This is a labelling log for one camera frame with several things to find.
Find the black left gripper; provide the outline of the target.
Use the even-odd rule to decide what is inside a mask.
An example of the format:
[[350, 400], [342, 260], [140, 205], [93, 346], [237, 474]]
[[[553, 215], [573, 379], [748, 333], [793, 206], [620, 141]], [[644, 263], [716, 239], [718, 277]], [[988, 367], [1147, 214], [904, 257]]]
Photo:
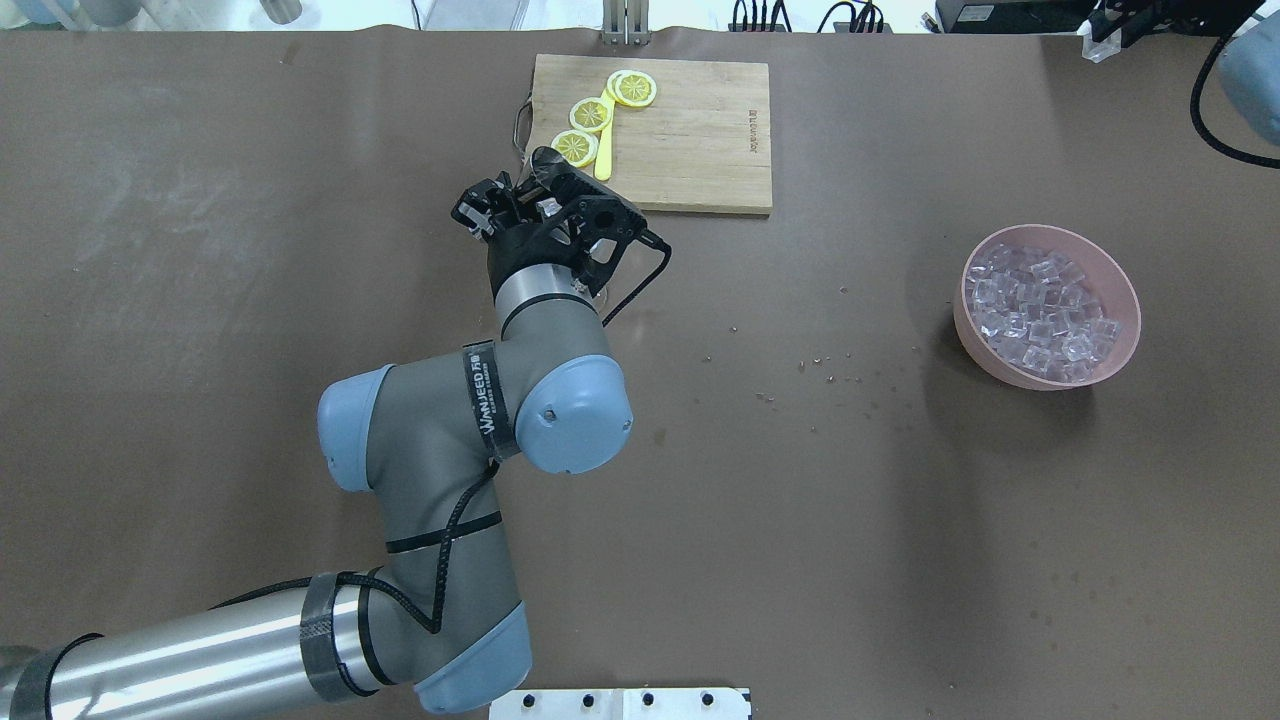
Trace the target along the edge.
[[598, 245], [584, 233], [579, 215], [562, 210], [543, 217], [530, 209], [531, 201], [553, 196], [571, 165], [556, 150], [535, 150], [524, 177], [511, 176], [479, 181], [466, 188], [451, 209], [451, 219], [476, 240], [486, 241], [486, 273], [492, 295], [517, 272], [540, 264], [567, 266], [572, 275]]

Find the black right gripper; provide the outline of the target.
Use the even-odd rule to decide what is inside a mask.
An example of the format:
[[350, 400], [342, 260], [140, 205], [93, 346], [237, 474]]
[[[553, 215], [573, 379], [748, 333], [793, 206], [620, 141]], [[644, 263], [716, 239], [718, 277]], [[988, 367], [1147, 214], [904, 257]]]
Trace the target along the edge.
[[1147, 35], [1230, 36], [1262, 6], [1262, 1], [1100, 1], [1094, 41], [1130, 46]]

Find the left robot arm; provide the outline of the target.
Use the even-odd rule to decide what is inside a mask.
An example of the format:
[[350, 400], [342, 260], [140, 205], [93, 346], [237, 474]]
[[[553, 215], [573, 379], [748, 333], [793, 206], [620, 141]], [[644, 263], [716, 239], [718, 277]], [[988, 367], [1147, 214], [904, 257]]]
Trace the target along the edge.
[[410, 685], [430, 714], [517, 688], [532, 665], [493, 479], [524, 456], [581, 474], [634, 413], [594, 299], [645, 217], [564, 154], [483, 179], [452, 218], [488, 249], [500, 333], [332, 384], [317, 436], [335, 483], [378, 501], [385, 565], [319, 573], [3, 669], [5, 719], [261, 719]]

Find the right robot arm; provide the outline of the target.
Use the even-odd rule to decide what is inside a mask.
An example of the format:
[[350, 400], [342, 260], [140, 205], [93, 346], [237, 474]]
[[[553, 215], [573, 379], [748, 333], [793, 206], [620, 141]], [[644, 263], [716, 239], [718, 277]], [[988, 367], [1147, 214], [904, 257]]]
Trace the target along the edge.
[[1164, 32], [1215, 38], [1190, 90], [1196, 133], [1215, 151], [1245, 164], [1277, 168], [1266, 158], [1233, 147], [1206, 124], [1202, 101], [1211, 76], [1231, 108], [1265, 142], [1279, 145], [1279, 18], [1265, 1], [1093, 1], [1076, 33], [1092, 61]]

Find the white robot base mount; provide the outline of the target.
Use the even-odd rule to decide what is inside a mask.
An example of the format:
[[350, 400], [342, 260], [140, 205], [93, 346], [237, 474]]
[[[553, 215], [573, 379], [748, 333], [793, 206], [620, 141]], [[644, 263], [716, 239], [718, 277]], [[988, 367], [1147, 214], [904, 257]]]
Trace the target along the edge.
[[750, 692], [732, 687], [521, 689], [489, 719], [753, 719]]

